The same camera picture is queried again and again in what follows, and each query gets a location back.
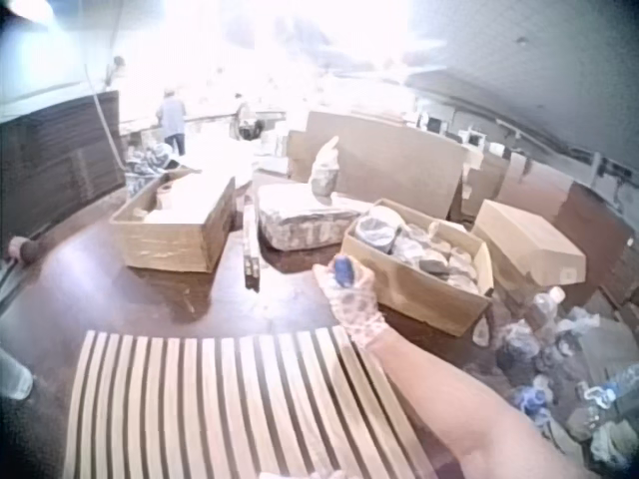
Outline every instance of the wooden slat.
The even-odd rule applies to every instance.
[[[145,433],[147,435],[147,462],[150,477],[162,477],[162,453],[160,452],[160,374],[164,339],[151,340],[149,366],[147,367],[147,395],[144,408]]]
[[[184,477],[182,453],[180,451],[180,428],[178,426],[179,355],[180,339],[169,339],[164,386],[164,434],[167,448],[167,466],[171,479]]]
[[[131,351],[133,346],[133,337],[124,336],[122,345],[120,346],[120,355],[118,357],[118,366],[116,368],[116,377],[113,383],[113,415],[111,418],[111,445],[112,445],[112,464],[113,477],[125,477],[124,472],[124,430],[123,419],[125,404],[125,387],[127,381],[127,371],[131,361]]]
[[[202,341],[202,380],[206,406],[204,413],[209,442],[208,453],[211,457],[215,477],[231,477],[220,419],[215,348],[216,342],[214,339],[204,339]]]
[[[325,328],[318,329],[316,330],[316,335],[318,337],[321,355],[326,364],[326,370],[328,371],[330,381],[332,382],[332,386],[337,396],[337,401],[339,402],[345,420],[348,423],[348,428],[352,433],[353,440],[355,441],[355,444],[363,457],[363,461],[370,472],[370,477],[372,477],[372,479],[388,479],[386,468],[383,466],[383,462],[379,457],[379,452],[372,442],[368,429],[361,417],[361,413],[357,408],[352,392],[348,387],[346,377],[341,370],[341,365],[337,359],[328,330]]]
[[[247,428],[240,405],[238,372],[236,371],[236,353],[232,338],[221,341],[222,371],[224,376],[224,397],[227,406],[227,418],[236,465],[241,479],[255,479],[257,473],[253,467],[253,458],[247,437]]]
[[[382,372],[379,365],[376,364],[373,358],[365,351],[361,352],[361,359],[366,371],[368,371],[370,380],[379,395],[379,399],[381,399],[383,407],[388,414],[390,423],[397,433],[406,454],[410,458],[410,462],[412,462],[416,469],[415,473],[418,477],[436,477],[434,469],[419,443],[419,439],[417,439],[415,432],[408,422],[408,418],[403,412],[401,404],[399,404],[397,396],[395,396],[392,387],[388,383],[388,379]]]
[[[323,329],[320,335],[325,336],[325,332],[327,333],[327,330]],[[397,444],[397,441],[392,435],[392,431],[386,422],[383,411],[381,410],[372,389],[370,389],[370,384],[368,384],[368,380],[361,368],[361,364],[355,356],[355,351],[348,340],[348,336],[341,327],[334,328],[333,332],[344,365],[363,407],[364,414],[370,421],[370,426],[372,427],[379,445],[388,458],[390,467],[392,467],[398,478],[414,477],[403,452],[401,452],[399,444]]]
[[[142,402],[142,376],[144,374],[144,360],[147,354],[147,337],[140,336],[136,339],[136,350],[133,357],[133,369],[131,371],[131,385],[129,387],[129,423],[128,439],[129,470],[132,479],[142,479],[142,432],[140,431],[140,412]]]
[[[69,408],[69,426],[67,427],[67,452],[64,458],[63,479],[73,479],[76,469],[76,445],[78,441],[78,419],[80,416],[80,396],[82,394],[82,384],[85,380],[89,353],[95,338],[95,331],[87,332],[80,350],[76,377],[73,381],[73,392],[71,393],[71,407]]]
[[[304,364],[309,374],[311,389],[318,402],[319,415],[321,416],[326,434],[337,456],[337,461],[339,461],[339,466],[347,477],[363,477],[357,465],[357,461],[350,450],[350,445],[348,444],[348,440],[337,417],[337,412],[330,399],[330,394],[328,393],[326,383],[321,373],[320,364],[318,363],[318,357],[315,354],[311,334],[307,331],[300,332],[298,333],[298,340],[300,342]]]
[[[113,377],[116,351],[118,349],[118,334],[109,336],[107,352],[104,356],[102,367],[102,377],[100,379],[100,395],[98,397],[98,411],[96,421],[96,476],[98,479],[108,476],[107,467],[107,419],[109,417],[109,388]]]
[[[80,477],[91,477],[92,455],[91,436],[93,435],[93,403],[95,401],[96,388],[98,386],[98,371],[102,363],[104,346],[107,342],[107,333],[101,332],[96,339],[93,349],[89,375],[87,376],[87,388],[84,396],[82,410],[82,443],[80,452]]]
[[[290,334],[280,334],[280,350],[282,359],[287,371],[287,378],[291,389],[291,396],[296,409],[296,415],[300,421],[300,428],[304,435],[305,443],[309,451],[309,456],[313,462],[315,472],[321,477],[327,477],[332,471],[328,453],[323,445],[320,430],[316,424],[311,403],[307,395],[307,390],[300,372],[300,365],[293,345],[293,338]]]
[[[202,440],[200,438],[200,414],[198,407],[198,341],[187,339],[184,350],[184,424],[187,455],[191,477],[207,477]]]
[[[272,336],[260,336],[260,347],[262,349],[262,361],[264,372],[269,388],[269,398],[273,416],[278,427],[280,442],[287,459],[289,473],[294,477],[304,477],[309,474],[300,452],[300,446],[296,440],[296,433],[291,423],[291,411],[287,407],[287,400],[282,388],[282,379],[278,368],[276,350]]]
[[[244,377],[245,391],[247,394],[247,407],[251,418],[251,429],[256,440],[256,448],[260,457],[260,472],[280,474],[278,459],[273,448],[271,432],[262,403],[262,393],[258,381],[256,358],[252,337],[240,339],[240,352],[242,354],[242,374]]]

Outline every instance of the plastic bottle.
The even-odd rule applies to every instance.
[[[554,286],[548,292],[535,294],[532,303],[524,313],[526,322],[542,347],[554,342],[557,330],[557,309],[565,297],[566,293],[563,289]]]
[[[33,387],[33,375],[12,355],[0,348],[0,396],[20,401]]]
[[[628,366],[612,376],[603,384],[602,388],[612,391],[614,400],[637,390],[639,388],[639,363]]]

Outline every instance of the blue object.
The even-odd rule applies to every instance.
[[[340,254],[334,261],[335,281],[341,287],[352,287],[355,283],[355,271],[348,256]]]
[[[515,394],[514,405],[532,418],[546,406],[546,394],[536,387],[520,387]]]

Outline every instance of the dark wood panel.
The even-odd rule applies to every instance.
[[[118,140],[118,93],[99,101]],[[124,184],[92,97],[0,125],[0,162],[3,250],[11,236],[30,236]]]

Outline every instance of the cardboard box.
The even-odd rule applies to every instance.
[[[446,218],[462,165],[476,152],[442,135],[364,117],[313,110],[303,134],[289,135],[289,173],[306,183],[320,148],[339,136],[335,191],[365,202],[380,197]]]
[[[134,214],[136,209],[153,212],[156,190],[188,174],[188,171],[179,171],[162,175],[113,214],[110,223],[126,265],[171,271],[213,271],[227,242],[235,211],[233,177],[202,176],[206,187],[194,189],[189,195],[196,208],[186,209],[183,215],[174,211],[173,218],[146,223]]]
[[[512,154],[496,201],[546,218],[588,258],[586,280],[564,287],[567,309],[583,306],[634,232],[595,192],[548,165]]]
[[[395,210],[407,223],[425,230],[432,222],[439,221],[390,200],[380,200],[375,204]],[[354,237],[354,225],[346,231],[341,251],[375,272],[375,292],[381,304],[454,336],[463,334],[490,306],[493,289],[490,254],[486,244],[470,233],[442,223],[438,234],[472,255],[480,294],[457,289],[365,244]]]
[[[494,244],[539,286],[574,284],[586,278],[584,253],[539,215],[484,201],[472,231],[489,240],[489,246]]]

